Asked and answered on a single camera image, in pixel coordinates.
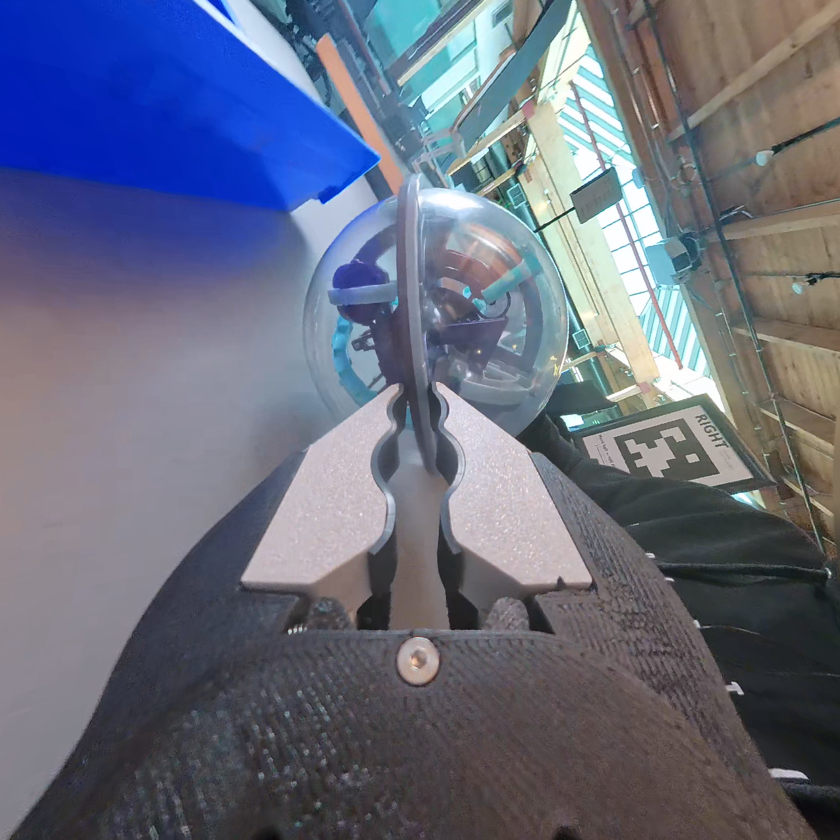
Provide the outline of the blue plastic bin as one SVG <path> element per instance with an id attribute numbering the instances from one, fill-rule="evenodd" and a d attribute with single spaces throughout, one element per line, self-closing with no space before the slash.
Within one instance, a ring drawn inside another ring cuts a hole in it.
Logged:
<path id="1" fill-rule="evenodd" d="M 380 156 L 206 2 L 2 2 L 2 167 L 289 213 Z"/>

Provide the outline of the black-framed marker sign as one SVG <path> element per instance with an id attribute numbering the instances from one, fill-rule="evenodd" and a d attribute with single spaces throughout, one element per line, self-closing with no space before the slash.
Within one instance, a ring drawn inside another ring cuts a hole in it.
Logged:
<path id="1" fill-rule="evenodd" d="M 775 485 L 708 395 L 581 427 L 571 438 L 587 458 L 630 476 L 688 481 L 729 494 Z"/>

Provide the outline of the long pale desk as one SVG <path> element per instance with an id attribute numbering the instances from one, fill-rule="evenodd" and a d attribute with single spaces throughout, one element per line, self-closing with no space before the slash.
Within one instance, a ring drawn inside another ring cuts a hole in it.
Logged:
<path id="1" fill-rule="evenodd" d="M 406 179 L 403 168 L 394 154 L 392 145 L 368 109 L 361 91 L 356 87 L 330 34 L 325 34 L 318 40 L 316 53 L 350 115 L 357 133 L 379 155 L 377 169 L 384 178 L 390 194 L 398 195 Z"/>

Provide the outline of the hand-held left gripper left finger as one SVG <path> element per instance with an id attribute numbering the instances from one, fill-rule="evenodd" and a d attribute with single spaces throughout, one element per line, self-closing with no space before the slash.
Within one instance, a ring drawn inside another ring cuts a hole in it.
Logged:
<path id="1" fill-rule="evenodd" d="M 401 387 L 387 387 L 311 444 L 244 571 L 254 592 L 335 599 L 350 613 L 391 593 L 405 423 Z"/>

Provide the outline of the black sign stand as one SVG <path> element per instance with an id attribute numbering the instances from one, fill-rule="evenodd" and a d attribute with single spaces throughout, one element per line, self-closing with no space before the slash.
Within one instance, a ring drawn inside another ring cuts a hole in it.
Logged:
<path id="1" fill-rule="evenodd" d="M 616 168 L 609 167 L 570 194 L 574 213 L 585 224 L 623 199 Z"/>

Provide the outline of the black backpack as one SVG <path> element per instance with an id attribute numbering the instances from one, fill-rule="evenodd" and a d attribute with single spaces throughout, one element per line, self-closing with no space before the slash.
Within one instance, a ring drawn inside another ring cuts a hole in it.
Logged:
<path id="1" fill-rule="evenodd" d="M 647 557 L 687 602 L 771 778 L 838 807 L 838 585 L 791 564 Z"/>

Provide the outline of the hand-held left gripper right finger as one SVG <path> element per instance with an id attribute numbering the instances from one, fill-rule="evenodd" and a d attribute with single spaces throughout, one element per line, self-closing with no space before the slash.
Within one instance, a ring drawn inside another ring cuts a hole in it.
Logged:
<path id="1" fill-rule="evenodd" d="M 440 503 L 437 572 L 448 617 L 479 617 L 500 599 L 588 592 L 582 537 L 564 519 L 524 444 L 446 385 L 431 385 Z"/>

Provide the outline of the clear plastic maze ball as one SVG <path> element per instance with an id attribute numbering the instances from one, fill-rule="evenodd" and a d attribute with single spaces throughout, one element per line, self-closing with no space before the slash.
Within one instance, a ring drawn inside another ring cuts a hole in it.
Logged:
<path id="1" fill-rule="evenodd" d="M 497 203 L 420 175 L 328 247 L 302 327 L 334 416 L 401 386 L 428 467 L 443 411 L 434 384 L 517 436 L 550 399 L 570 337 L 564 284 L 539 236 Z"/>

